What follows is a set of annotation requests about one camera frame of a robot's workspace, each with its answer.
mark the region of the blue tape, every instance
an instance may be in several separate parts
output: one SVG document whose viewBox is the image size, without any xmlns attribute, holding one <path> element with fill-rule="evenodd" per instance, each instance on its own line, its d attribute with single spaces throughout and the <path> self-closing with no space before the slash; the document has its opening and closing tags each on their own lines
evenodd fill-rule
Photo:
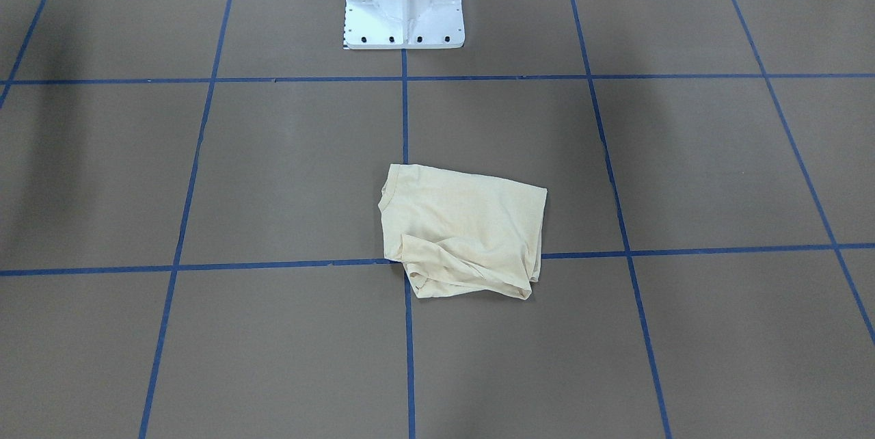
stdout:
<svg viewBox="0 0 875 439">
<path fill-rule="evenodd" d="M 284 81 L 401 81 L 402 77 L 218 77 L 218 83 L 284 83 Z"/>
<path fill-rule="evenodd" d="M 875 78 L 875 72 L 770 72 L 769 78 Z"/>
<path fill-rule="evenodd" d="M 416 392 L 414 389 L 413 309 L 410 282 L 404 277 L 404 323 L 407 332 L 407 437 L 416 439 Z"/>
<path fill-rule="evenodd" d="M 770 245 L 743 247 L 705 247 L 696 249 L 650 249 L 631 252 L 634 257 L 646 256 L 688 256 L 694 254 L 732 254 L 744 252 L 797 252 L 797 251 L 831 251 L 832 245 Z"/>
<path fill-rule="evenodd" d="M 46 8 L 46 1 L 47 0 L 40 0 L 40 5 L 37 5 L 37 12 L 34 13 L 30 27 L 27 28 L 25 40 L 21 42 L 21 47 L 18 49 L 18 55 L 15 57 L 15 62 L 12 63 L 12 70 L 9 72 L 9 78 L 6 79 L 6 84 L 3 85 L 3 93 L 0 94 L 0 109 L 3 109 L 3 103 L 6 102 L 6 96 L 9 95 L 9 89 L 12 87 L 13 80 L 15 80 L 18 67 L 21 66 L 22 59 L 25 58 L 25 51 L 27 51 L 28 44 L 31 43 L 33 31 L 37 28 L 37 22 L 40 21 L 40 15 L 43 14 L 43 9 Z"/>
<path fill-rule="evenodd" d="M 762 78 L 758 72 L 679 72 L 678 74 L 628 74 L 593 75 L 594 80 L 650 80 L 650 79 L 693 79 L 693 78 Z"/>
<path fill-rule="evenodd" d="M 541 259 L 625 258 L 625 251 L 545 252 Z"/>
<path fill-rule="evenodd" d="M 844 243 L 839 249 L 875 249 L 875 243 Z"/>
<path fill-rule="evenodd" d="M 313 261 L 265 261 L 254 263 L 204 263 L 179 265 L 179 271 L 258 270 L 265 268 L 358 267 L 358 265 L 391 265 L 396 261 L 384 258 L 313 259 Z"/>
<path fill-rule="evenodd" d="M 815 202 L 815 206 L 818 209 L 818 214 L 821 217 L 823 228 L 826 230 L 827 236 L 829 237 L 829 242 L 831 242 L 832 249 L 835 252 L 835 258 L 838 259 L 838 264 L 842 268 L 842 273 L 844 274 L 845 281 L 847 281 L 848 283 L 850 293 L 854 297 L 854 302 L 857 303 L 857 309 L 859 309 L 860 317 L 863 318 L 863 324 L 865 324 L 866 330 L 869 332 L 869 338 L 872 340 L 872 344 L 875 345 L 875 328 L 872 327 L 872 320 L 869 318 L 869 315 L 866 312 L 866 308 L 863 305 L 863 300 L 860 298 L 859 292 L 857 292 L 857 284 L 854 283 L 853 277 L 850 276 L 848 266 L 844 262 L 844 255 L 839 248 L 837 240 L 835 240 L 835 234 L 832 231 L 831 225 L 829 225 L 829 219 L 827 219 L 826 212 L 824 211 L 823 205 L 818 197 L 818 190 L 815 189 L 815 185 L 813 184 L 811 176 L 809 175 L 809 170 L 807 170 L 807 168 L 805 167 L 803 156 L 799 152 L 799 147 L 796 145 L 796 139 L 793 138 L 793 133 L 790 130 L 790 124 L 788 124 L 787 118 L 784 116 L 784 110 L 781 108 L 781 102 L 779 102 L 778 96 L 775 93 L 775 87 L 772 86 L 772 80 L 766 72 L 766 67 L 765 65 L 763 65 L 762 57 L 760 57 L 759 50 L 757 50 L 757 45 L 753 42 L 753 35 L 751 35 L 751 31 L 747 27 L 747 22 L 744 20 L 744 15 L 742 15 L 741 13 L 741 7 L 738 5 L 738 0 L 731 0 L 731 2 L 732 6 L 735 7 L 735 13 L 738 15 L 738 21 L 741 22 L 741 27 L 744 28 L 744 34 L 747 35 L 747 42 L 751 45 L 751 49 L 753 50 L 753 56 L 756 58 L 757 64 L 759 64 L 759 70 L 760 72 L 762 72 L 762 77 L 766 81 L 766 87 L 768 87 L 769 95 L 772 97 L 772 103 L 774 103 L 775 105 L 775 111 L 778 111 L 778 117 L 781 119 L 781 125 L 784 127 L 784 133 L 787 134 L 787 140 L 790 143 L 791 149 L 793 149 L 793 155 L 796 156 L 796 162 L 799 164 L 800 171 L 803 172 L 805 183 L 809 187 L 809 193 L 811 193 L 811 198 L 813 199 L 813 202 Z"/>
<path fill-rule="evenodd" d="M 173 265 L 140 265 L 139 267 L 37 268 L 35 270 L 0 270 L 0 277 L 48 275 L 134 274 L 171 271 Z"/>
<path fill-rule="evenodd" d="M 441 77 L 407 77 L 409 81 L 483 81 L 483 80 L 585 80 L 586 75 L 443 75 Z"/>
<path fill-rule="evenodd" d="M 209 78 L 96 78 L 68 80 L 16 80 L 13 85 L 104 85 L 130 83 L 210 83 Z"/>
<path fill-rule="evenodd" d="M 404 164 L 410 163 L 409 119 L 407 119 L 407 49 L 401 50 L 401 131 L 403 137 L 402 156 Z"/>
<path fill-rule="evenodd" d="M 584 41 L 584 32 L 580 24 L 580 16 L 578 15 L 578 4 L 575 0 L 571 0 L 571 10 L 574 13 L 574 22 L 578 29 L 578 41 L 580 42 L 580 53 L 584 58 L 584 67 L 587 69 L 587 76 L 591 76 L 589 57 L 587 56 L 587 44 Z M 625 220 L 623 219 L 623 208 L 619 201 L 619 191 L 615 175 L 613 174 L 613 165 L 610 164 L 610 151 L 607 144 L 607 137 L 604 136 L 604 125 L 602 124 L 601 112 L 599 109 L 599 99 L 596 96 L 595 83 L 593 78 L 588 78 L 587 83 L 590 88 L 590 97 L 593 100 L 593 112 L 595 113 L 596 125 L 599 128 L 599 138 L 604 149 L 604 167 L 607 170 L 610 188 L 613 190 L 613 200 L 617 208 L 617 222 L 619 224 L 619 233 L 623 239 L 623 252 L 625 255 L 626 265 L 629 269 L 629 279 L 632 281 L 632 290 L 634 290 L 635 304 L 638 307 L 638 320 L 641 322 L 641 334 L 644 338 L 644 346 L 647 349 L 647 361 L 650 363 L 650 374 L 654 381 L 654 390 L 656 390 L 656 401 L 659 405 L 660 417 L 662 417 L 662 429 L 665 432 L 666 439 L 671 439 L 671 426 L 669 425 L 669 413 L 665 406 L 665 398 L 662 395 L 662 384 L 660 383 L 659 370 L 656 367 L 656 355 L 654 354 L 653 343 L 650 340 L 650 329 L 647 326 L 647 315 L 644 311 L 644 303 L 641 301 L 641 290 L 638 288 L 638 276 L 635 273 L 634 259 L 632 259 L 632 250 L 629 248 L 629 237 L 625 230 Z"/>
<path fill-rule="evenodd" d="M 232 0 L 227 0 L 225 2 L 225 12 L 222 16 L 221 29 L 219 29 L 219 41 L 216 44 L 216 54 L 215 59 L 213 59 L 213 72 L 211 74 L 211 81 L 209 90 L 206 91 L 206 102 L 204 103 L 204 112 L 203 116 L 200 119 L 200 131 L 198 133 L 198 143 L 194 149 L 194 159 L 191 162 L 191 176 L 188 180 L 188 191 L 185 193 L 185 207 L 182 211 L 182 220 L 179 223 L 179 240 L 176 245 L 176 252 L 173 255 L 173 265 L 179 265 L 179 261 L 182 258 L 182 247 L 185 242 L 185 230 L 188 227 L 188 215 L 191 210 L 191 199 L 194 196 L 194 183 L 197 181 L 198 177 L 198 161 L 200 159 L 200 146 L 204 141 L 204 131 L 206 130 L 206 121 L 209 119 L 210 114 L 210 106 L 213 102 L 213 90 L 215 89 L 215 78 L 219 72 L 219 61 L 221 61 L 221 50 L 222 46 L 225 42 L 225 32 L 228 30 L 228 17 L 231 13 L 231 3 Z M 155 358 L 152 361 L 152 371 L 149 377 L 149 387 L 146 391 L 146 401 L 143 406 L 143 419 L 140 421 L 140 434 L 139 439 L 145 439 L 146 433 L 149 429 L 149 418 L 151 414 L 152 401 L 155 398 L 155 386 L 157 383 L 157 377 L 159 376 L 159 369 L 161 367 L 161 354 L 163 352 L 163 342 L 165 342 L 165 336 L 167 334 L 167 323 L 170 320 L 170 310 L 173 303 L 173 292 L 176 288 L 176 278 L 177 278 L 178 270 L 174 269 L 171 271 L 170 280 L 167 284 L 167 295 L 165 297 L 165 308 L 163 309 L 163 314 L 161 317 L 161 326 L 159 328 L 159 339 L 157 339 L 157 345 L 155 347 Z"/>
</svg>

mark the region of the cloth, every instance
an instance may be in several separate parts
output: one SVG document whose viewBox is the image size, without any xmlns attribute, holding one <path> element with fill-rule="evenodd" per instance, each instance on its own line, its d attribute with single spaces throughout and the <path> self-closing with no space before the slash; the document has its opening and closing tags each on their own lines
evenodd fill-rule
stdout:
<svg viewBox="0 0 875 439">
<path fill-rule="evenodd" d="M 546 201 L 542 187 L 392 164 L 378 205 L 383 254 L 403 263 L 419 298 L 492 290 L 528 299 Z"/>
</svg>

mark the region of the fabric fold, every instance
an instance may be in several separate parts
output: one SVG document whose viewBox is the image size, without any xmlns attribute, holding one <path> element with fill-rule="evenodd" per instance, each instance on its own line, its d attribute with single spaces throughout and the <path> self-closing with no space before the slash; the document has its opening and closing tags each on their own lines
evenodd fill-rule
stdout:
<svg viewBox="0 0 875 439">
<path fill-rule="evenodd" d="M 378 205 L 383 254 L 403 263 L 416 297 L 491 290 L 528 299 L 546 198 L 516 181 L 392 164 Z"/>
</svg>

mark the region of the table surface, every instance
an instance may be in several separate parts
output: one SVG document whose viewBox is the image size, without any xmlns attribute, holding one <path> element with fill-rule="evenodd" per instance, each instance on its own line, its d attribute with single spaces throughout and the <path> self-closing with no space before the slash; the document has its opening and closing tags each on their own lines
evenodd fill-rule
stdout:
<svg viewBox="0 0 875 439">
<path fill-rule="evenodd" d="M 873 5 L 0 0 L 0 436 L 871 437 Z M 530 300 L 410 296 L 404 162 L 549 189 Z"/>
</svg>

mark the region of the blue tape line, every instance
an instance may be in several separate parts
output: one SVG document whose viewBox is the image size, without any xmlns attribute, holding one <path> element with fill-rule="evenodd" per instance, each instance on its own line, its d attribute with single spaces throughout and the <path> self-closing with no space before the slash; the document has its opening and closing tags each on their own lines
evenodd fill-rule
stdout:
<svg viewBox="0 0 875 439">
<path fill-rule="evenodd" d="M 43 9 L 46 8 L 46 1 L 47 0 L 40 0 L 40 5 L 37 5 L 37 12 L 34 13 L 30 27 L 27 28 L 25 40 L 21 42 L 21 47 L 18 49 L 18 55 L 15 57 L 15 62 L 12 63 L 12 70 L 9 72 L 9 78 L 6 79 L 6 84 L 3 85 L 3 93 L 0 94 L 0 109 L 3 109 L 3 103 L 6 102 L 6 96 L 9 95 L 9 89 L 12 87 L 13 80 L 15 80 L 15 74 L 18 72 L 18 67 L 21 66 L 22 59 L 25 58 L 25 51 L 27 51 L 28 44 L 31 43 L 33 31 L 37 28 L 37 22 L 40 21 L 40 15 L 43 14 Z"/>
<path fill-rule="evenodd" d="M 407 77 L 409 81 L 480 81 L 480 80 L 585 80 L 586 75 L 436 75 Z"/>
<path fill-rule="evenodd" d="M 146 402 L 143 406 L 143 419 L 140 421 L 139 439 L 145 439 L 146 430 L 149 427 L 149 416 L 152 411 L 152 399 L 155 397 L 155 385 L 159 377 L 159 367 L 161 365 L 161 354 L 163 352 L 163 342 L 167 334 L 167 323 L 170 320 L 170 308 L 173 302 L 173 291 L 176 289 L 177 271 L 173 270 L 170 273 L 170 280 L 167 283 L 167 295 L 165 296 L 165 307 L 161 313 L 161 326 L 159 327 L 159 341 L 155 345 L 155 355 L 152 357 L 152 371 L 149 376 L 149 387 L 146 389 Z"/>
<path fill-rule="evenodd" d="M 848 287 L 850 289 L 851 295 L 854 297 L 854 301 L 857 303 L 857 309 L 860 311 L 860 317 L 863 318 L 863 323 L 866 326 L 866 330 L 869 332 L 869 338 L 872 340 L 872 344 L 875 345 L 875 328 L 872 327 L 872 320 L 869 318 L 868 313 L 866 312 L 866 308 L 863 305 L 863 300 L 860 298 L 859 292 L 857 292 L 857 286 L 854 283 L 853 277 L 850 276 L 850 271 L 848 270 L 847 264 L 844 262 L 844 256 L 842 255 L 842 251 L 839 248 L 837 240 L 835 240 L 835 234 L 832 231 L 831 225 L 829 225 L 829 221 L 826 217 L 826 212 L 823 209 L 823 205 L 818 197 L 818 190 L 815 189 L 815 185 L 811 180 L 811 176 L 809 175 L 809 170 L 805 167 L 805 162 L 803 161 L 803 156 L 799 152 L 799 147 L 796 145 L 796 140 L 793 138 L 793 133 L 790 130 L 790 124 L 787 122 L 787 118 L 784 116 L 784 110 L 781 108 L 781 102 L 778 100 L 778 96 L 775 93 L 775 87 L 772 86 L 772 80 L 769 78 L 768 73 L 766 72 L 766 67 L 763 65 L 762 58 L 759 56 L 759 50 L 757 50 L 756 44 L 753 42 L 753 35 L 751 35 L 750 29 L 747 27 L 747 22 L 744 20 L 744 15 L 741 13 L 741 7 L 738 5 L 738 0 L 731 0 L 732 6 L 735 7 L 735 13 L 738 15 L 738 21 L 741 22 L 741 27 L 744 28 L 744 33 L 747 35 L 747 42 L 751 45 L 751 49 L 753 50 L 753 56 L 757 60 L 757 64 L 759 64 L 759 70 L 762 72 L 762 77 L 766 81 L 766 87 L 768 87 L 769 94 L 772 97 L 772 103 L 775 105 L 775 111 L 778 111 L 778 117 L 781 119 L 781 125 L 784 127 L 784 133 L 787 134 L 787 140 L 790 141 L 790 146 L 793 148 L 793 155 L 796 155 L 796 162 L 799 164 L 799 168 L 801 172 L 803 172 L 803 177 L 805 178 L 805 183 L 809 187 L 809 193 L 811 193 L 811 198 L 813 202 L 815 202 L 816 208 L 818 208 L 818 214 L 821 217 L 821 221 L 823 223 L 823 228 L 826 230 L 827 236 L 829 236 L 829 242 L 831 242 L 833 251 L 835 252 L 835 258 L 838 259 L 838 264 L 842 268 L 842 273 L 844 274 L 844 279 L 848 283 Z"/>
<path fill-rule="evenodd" d="M 767 74 L 769 78 L 875 78 L 872 72 L 794 72 Z M 407 81 L 493 81 L 493 80 L 662 80 L 710 78 L 762 78 L 758 72 L 678 72 L 677 74 L 604 74 L 604 75 L 435 75 L 407 77 Z M 94 78 L 62 80 L 0 80 L 3 85 L 100 85 L 130 83 L 287 83 L 287 81 L 402 81 L 404 77 L 216 77 L 212 78 Z"/>
<path fill-rule="evenodd" d="M 401 50 L 401 107 L 402 107 L 402 155 L 404 164 L 410 163 L 409 118 L 407 117 L 407 49 Z M 407 329 L 407 437 L 416 439 L 416 393 L 413 387 L 413 308 L 410 307 L 410 282 L 404 274 L 404 323 Z"/>
<path fill-rule="evenodd" d="M 209 78 L 96 78 L 70 80 L 16 80 L 13 85 L 102 85 L 128 83 L 209 83 Z"/>
<path fill-rule="evenodd" d="M 770 72 L 769 78 L 875 78 L 875 72 Z"/>
<path fill-rule="evenodd" d="M 171 271 L 173 265 L 140 265 L 139 267 L 38 268 L 36 270 L 0 270 L 0 277 L 46 275 L 135 274 Z"/>
<path fill-rule="evenodd" d="M 401 129 L 403 137 L 402 156 L 404 164 L 410 163 L 409 154 L 409 118 L 407 118 L 407 49 L 401 50 Z"/>
<path fill-rule="evenodd" d="M 407 330 L 407 437 L 416 439 L 416 393 L 413 361 L 413 309 L 410 307 L 410 281 L 404 277 L 404 323 Z"/>
<path fill-rule="evenodd" d="M 746 252 L 799 252 L 831 251 L 832 245 L 772 245 L 747 247 L 705 247 L 695 249 L 650 249 L 631 252 L 634 257 L 647 256 L 690 256 L 693 254 L 734 254 Z"/>
<path fill-rule="evenodd" d="M 840 249 L 875 249 L 875 243 L 841 243 Z M 832 251 L 832 245 L 772 245 L 741 247 L 702 247 L 687 249 L 632 250 L 632 258 L 650 256 L 690 256 L 697 254 L 740 254 L 752 252 Z M 541 259 L 625 258 L 625 251 L 545 252 Z M 358 267 L 358 265 L 397 265 L 385 258 L 306 259 L 306 261 L 253 261 L 241 263 L 193 263 L 180 265 L 131 265 L 131 267 L 35 268 L 30 270 L 0 270 L 0 277 L 38 275 L 84 275 L 158 273 L 159 271 L 257 270 L 269 268 Z"/>
<path fill-rule="evenodd" d="M 590 77 L 590 62 L 587 56 L 587 44 L 584 41 L 584 32 L 580 24 L 578 15 L 578 5 L 575 0 L 571 0 L 571 9 L 574 12 L 575 24 L 578 28 L 578 40 L 580 42 L 580 53 L 584 58 L 584 67 L 587 69 L 587 76 Z M 629 269 L 629 279 L 632 281 L 632 290 L 634 290 L 635 304 L 638 307 L 638 320 L 641 322 L 641 334 L 644 337 L 644 346 L 647 349 L 647 361 L 650 363 L 650 374 L 654 381 L 654 391 L 656 392 L 656 401 L 659 405 L 660 417 L 662 417 L 662 429 L 665 432 L 666 439 L 672 439 L 671 426 L 669 425 L 669 413 L 665 406 L 665 399 L 662 394 L 662 383 L 660 383 L 659 370 L 656 367 L 656 355 L 654 354 L 653 343 L 650 340 L 650 329 L 647 326 L 647 315 L 644 311 L 644 303 L 641 301 L 641 290 L 638 288 L 638 275 L 635 273 L 634 259 L 632 258 L 632 250 L 629 247 L 629 237 L 625 230 L 625 220 L 623 219 L 623 208 L 619 201 L 619 190 L 617 182 L 613 174 L 613 165 L 610 164 L 610 151 L 607 144 L 607 137 L 604 136 L 604 125 L 602 123 L 601 112 L 599 109 L 599 99 L 596 96 L 596 88 L 593 78 L 588 78 L 587 83 L 590 88 L 590 97 L 593 100 L 593 112 L 595 113 L 596 125 L 599 128 L 599 138 L 604 149 L 604 167 L 607 170 L 610 187 L 613 190 L 613 200 L 615 200 L 617 208 L 617 222 L 619 224 L 619 233 L 623 239 L 623 250 L 625 254 L 625 262 Z"/>
<path fill-rule="evenodd" d="M 692 79 L 692 78 L 762 78 L 758 72 L 679 72 L 670 74 L 628 74 L 628 75 L 593 75 L 594 80 L 650 80 L 650 79 Z"/>
<path fill-rule="evenodd" d="M 358 267 L 358 265 L 393 265 L 384 258 L 313 259 L 313 261 L 266 261 L 253 263 L 203 263 L 179 265 L 179 271 L 257 270 L 264 268 Z"/>
<path fill-rule="evenodd" d="M 875 249 L 875 243 L 844 243 L 840 249 Z"/>
<path fill-rule="evenodd" d="M 578 0 L 571 1 L 571 13 L 574 14 L 574 25 L 578 29 L 578 44 L 580 46 L 580 56 L 584 59 L 584 71 L 587 72 L 587 78 L 593 76 L 593 71 L 590 69 L 590 59 L 587 56 L 587 44 L 584 42 L 584 29 L 580 25 L 580 16 L 578 15 Z"/>
<path fill-rule="evenodd" d="M 625 251 L 545 252 L 541 259 L 625 258 Z"/>
<path fill-rule="evenodd" d="M 218 83 L 284 83 L 284 81 L 401 81 L 402 77 L 218 77 Z"/>
<path fill-rule="evenodd" d="M 185 194 L 185 207 L 182 211 L 182 220 L 179 223 L 179 240 L 176 245 L 176 253 L 173 255 L 173 265 L 179 265 L 179 261 L 182 258 L 182 246 L 185 242 L 185 230 L 188 227 L 188 215 L 191 210 L 191 197 L 194 196 L 194 183 L 197 181 L 198 176 L 198 161 L 200 159 L 200 146 L 204 141 L 204 131 L 206 130 L 206 121 L 209 119 L 210 114 L 210 106 L 213 102 L 213 90 L 215 89 L 215 78 L 219 72 L 219 61 L 221 61 L 221 50 L 222 46 L 225 42 L 225 32 L 228 28 L 228 17 L 231 13 L 231 3 L 232 0 L 227 0 L 225 2 L 225 12 L 222 16 L 221 29 L 219 29 L 219 41 L 216 44 L 216 55 L 215 59 L 213 59 L 213 72 L 212 72 L 212 81 L 210 81 L 209 89 L 206 91 L 206 102 L 204 103 L 204 112 L 203 116 L 200 119 L 200 131 L 198 133 L 198 143 L 194 149 L 194 159 L 191 162 L 191 176 L 188 180 L 188 191 Z M 155 358 L 152 361 L 152 371 L 149 377 L 149 388 L 146 391 L 146 401 L 143 406 L 143 419 L 140 421 L 140 435 L 139 439 L 145 439 L 146 432 L 149 429 L 149 418 L 151 414 L 152 408 L 152 400 L 155 398 L 155 386 L 157 383 L 157 377 L 159 376 L 159 369 L 161 367 L 161 354 L 163 352 L 163 342 L 165 342 L 165 336 L 167 334 L 167 323 L 170 320 L 170 310 L 173 303 L 173 291 L 176 287 L 176 278 L 177 278 L 178 269 L 174 269 L 171 271 L 170 280 L 167 284 L 167 296 L 165 298 L 165 309 L 163 309 L 163 314 L 161 317 L 161 327 L 159 329 L 159 340 L 157 340 L 157 345 L 155 347 Z"/>
</svg>

